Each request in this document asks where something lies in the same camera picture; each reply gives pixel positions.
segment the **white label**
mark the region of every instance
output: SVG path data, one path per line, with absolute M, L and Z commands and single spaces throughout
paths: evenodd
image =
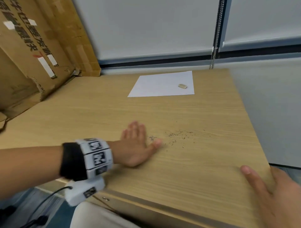
M 34 26 L 37 25 L 37 23 L 36 23 L 34 20 L 32 20 L 32 19 L 28 19 L 28 21 L 29 21 L 29 23 L 30 23 L 31 25 L 34 25 Z
M 13 22 L 10 21 L 10 20 L 4 21 L 3 24 L 4 24 L 9 30 L 15 29 L 15 25 L 14 25 Z
M 38 58 L 38 60 L 40 61 L 40 63 L 42 64 L 42 66 L 44 67 L 44 69 L 46 70 L 46 72 L 48 73 L 48 75 L 52 78 L 53 76 L 55 76 L 54 72 L 52 71 L 52 69 L 50 68 L 50 66 L 48 65 L 48 63 L 46 62 L 46 60 L 44 59 L 44 57 L 40 57 Z
M 57 62 L 55 61 L 53 55 L 47 55 L 47 57 L 49 58 L 50 62 L 52 63 L 52 65 L 57 65 Z

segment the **forearm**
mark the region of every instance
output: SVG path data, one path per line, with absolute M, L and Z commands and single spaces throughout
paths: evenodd
M 60 177 L 62 146 L 0 150 L 0 199 Z

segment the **black strap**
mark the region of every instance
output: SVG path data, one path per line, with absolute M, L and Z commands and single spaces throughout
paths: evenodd
M 77 143 L 63 143 L 63 160 L 60 175 L 70 180 L 86 180 L 87 171 L 84 155 Z

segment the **white wristband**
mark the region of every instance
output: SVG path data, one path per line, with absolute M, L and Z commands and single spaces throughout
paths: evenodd
M 78 139 L 85 159 L 88 179 L 94 178 L 113 167 L 112 151 L 106 141 L 97 138 Z

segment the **wooden table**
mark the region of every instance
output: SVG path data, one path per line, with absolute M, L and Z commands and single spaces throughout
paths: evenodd
M 146 124 L 149 141 L 163 139 L 163 148 L 138 168 L 115 167 L 97 196 L 159 227 L 179 227 L 179 221 L 182 227 L 262 227 L 239 167 L 252 166 L 268 186 L 273 180 L 228 70 L 193 71 L 195 95 L 127 97 L 138 77 L 73 79 L 10 121 L 0 147 L 117 140 L 127 123 L 138 120 Z M 43 188 L 53 191 L 63 184 L 57 180 Z

